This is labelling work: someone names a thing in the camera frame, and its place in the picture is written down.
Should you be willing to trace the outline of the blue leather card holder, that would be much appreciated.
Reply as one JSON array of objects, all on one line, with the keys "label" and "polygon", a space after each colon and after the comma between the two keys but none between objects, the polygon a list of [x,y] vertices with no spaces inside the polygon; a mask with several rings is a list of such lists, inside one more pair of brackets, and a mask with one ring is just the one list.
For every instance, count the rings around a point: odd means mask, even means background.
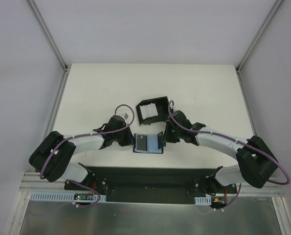
[{"label": "blue leather card holder", "polygon": [[166,143],[164,142],[164,138],[163,138],[163,132],[160,132],[156,135],[146,135],[146,136],[147,136],[147,150],[137,151],[135,147],[136,146],[136,142],[135,142],[134,147],[133,147],[133,152],[142,153],[142,154],[163,154],[164,147],[166,146]]}]

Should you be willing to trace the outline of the black card tray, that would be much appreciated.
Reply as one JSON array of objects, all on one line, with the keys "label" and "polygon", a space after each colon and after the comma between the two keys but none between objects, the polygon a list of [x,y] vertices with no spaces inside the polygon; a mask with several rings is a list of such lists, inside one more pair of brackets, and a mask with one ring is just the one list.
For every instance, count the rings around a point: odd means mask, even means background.
[{"label": "black card tray", "polygon": [[168,97],[157,97],[142,100],[136,105],[139,125],[165,122],[168,118]]}]

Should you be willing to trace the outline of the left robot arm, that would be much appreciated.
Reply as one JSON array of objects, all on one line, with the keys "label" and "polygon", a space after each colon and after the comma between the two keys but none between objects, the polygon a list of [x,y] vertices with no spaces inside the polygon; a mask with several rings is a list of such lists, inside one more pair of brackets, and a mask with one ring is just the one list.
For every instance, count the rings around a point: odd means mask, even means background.
[{"label": "left robot arm", "polygon": [[57,131],[50,132],[28,161],[40,173],[41,179],[49,182],[59,178],[71,179],[80,190],[88,190],[92,185],[89,171],[80,164],[71,163],[72,156],[105,149],[113,142],[121,147],[135,143],[129,125],[119,115],[113,115],[108,123],[87,134],[64,136]]}]

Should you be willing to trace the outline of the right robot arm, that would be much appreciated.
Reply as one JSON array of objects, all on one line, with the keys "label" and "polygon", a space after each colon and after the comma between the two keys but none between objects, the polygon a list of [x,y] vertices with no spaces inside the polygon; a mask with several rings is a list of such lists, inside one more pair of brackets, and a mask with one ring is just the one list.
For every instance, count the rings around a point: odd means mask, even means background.
[{"label": "right robot arm", "polygon": [[237,141],[233,136],[215,132],[203,123],[192,124],[185,114],[178,110],[169,114],[166,120],[164,140],[177,143],[184,140],[196,146],[207,147],[224,153],[237,161],[236,165],[220,166],[209,176],[199,181],[200,190],[215,195],[226,186],[246,182],[254,188],[262,188],[276,171],[276,158],[268,159],[262,153],[273,156],[265,142],[258,136]]}]

